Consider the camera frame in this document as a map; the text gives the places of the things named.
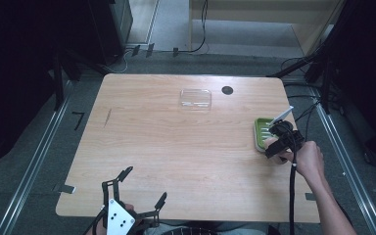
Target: gray floor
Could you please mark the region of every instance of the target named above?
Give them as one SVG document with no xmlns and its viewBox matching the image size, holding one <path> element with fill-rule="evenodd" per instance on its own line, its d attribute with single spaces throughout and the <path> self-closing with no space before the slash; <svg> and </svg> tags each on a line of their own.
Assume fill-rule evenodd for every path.
<svg viewBox="0 0 376 235">
<path fill-rule="evenodd" d="M 159 22 L 156 22 L 155 26 L 160 27 Z M 168 33 L 167 37 L 170 35 L 180 36 L 178 33 Z M 163 40 L 154 34 L 151 40 L 156 40 L 155 49 L 160 48 L 159 46 L 163 43 Z M 177 40 L 165 42 L 164 46 L 168 45 L 171 48 L 174 45 L 181 45 L 181 48 L 184 46 L 178 43 L 179 41 Z M 230 52 L 220 52 L 200 56 L 179 54 L 177 57 L 172 57 L 170 53 L 154 52 L 151 57 L 147 58 L 146 52 L 141 51 L 134 57 L 131 57 L 130 54 L 127 55 L 126 62 L 117 62 L 111 65 L 110 68 L 115 71 L 124 71 L 126 69 L 125 72 L 127 73 L 261 76 L 277 72 L 285 60 L 291 57 L 299 57 L 299 53 L 290 54 L 288 50 L 285 50 L 284 54 L 282 54 L 279 48 L 269 51 L 278 51 L 276 53 L 279 54 L 277 56 L 266 54 L 262 56 L 263 53 L 261 55 L 236 56 L 231 55 Z M 73 91 L 67 104 L 66 112 L 61 119 L 60 126 L 55 133 L 45 159 L 39 166 L 38 174 L 28 197 L 20 214 L 15 216 L 16 223 L 10 229 L 12 234 L 81 234 L 93 219 L 92 217 L 57 216 L 55 214 L 55 206 L 57 205 L 59 193 L 53 191 L 54 186 L 63 182 L 67 177 L 85 123 L 89 117 L 100 84 L 103 81 L 103 77 L 93 70 L 86 68 L 82 68 L 82 70 L 83 76 L 79 82 L 73 83 Z M 293 75 L 293 77 L 300 77 L 302 72 L 298 70 Z M 301 86 L 287 86 L 286 91 L 289 96 L 309 94 L 307 88 Z M 308 98 L 290 98 L 289 100 L 291 105 L 296 107 L 294 109 L 295 117 L 298 117 L 312 104 L 312 100 Z M 55 100 L 53 97 L 42 107 L 40 113 L 24 131 L 14 149 L 0 160 L 0 223 L 13 195 L 23 180 L 24 173 L 34 156 L 36 147 L 54 113 L 54 105 Z M 77 125 L 78 116 L 73 115 L 72 112 L 85 113 L 83 122 L 77 130 L 74 130 L 74 128 Z M 351 154 L 352 163 L 355 165 L 368 195 L 376 206 L 376 166 L 367 164 L 363 160 L 363 151 L 353 136 L 345 117 L 342 117 L 337 111 L 333 111 L 331 117 L 341 133 L 346 149 Z M 297 125 L 302 133 L 306 132 L 305 118 L 298 121 Z M 337 200 L 352 219 L 355 230 L 358 234 L 371 234 L 348 179 L 343 175 L 343 168 L 337 159 L 337 154 L 317 112 L 313 112 L 309 120 L 308 139 L 315 140 L 322 148 L 325 155 L 326 174 L 331 187 Z M 279 227 L 282 234 L 289 233 L 287 223 L 279 224 Z M 296 230 L 297 234 L 320 234 L 319 224 L 296 224 Z"/>
</svg>

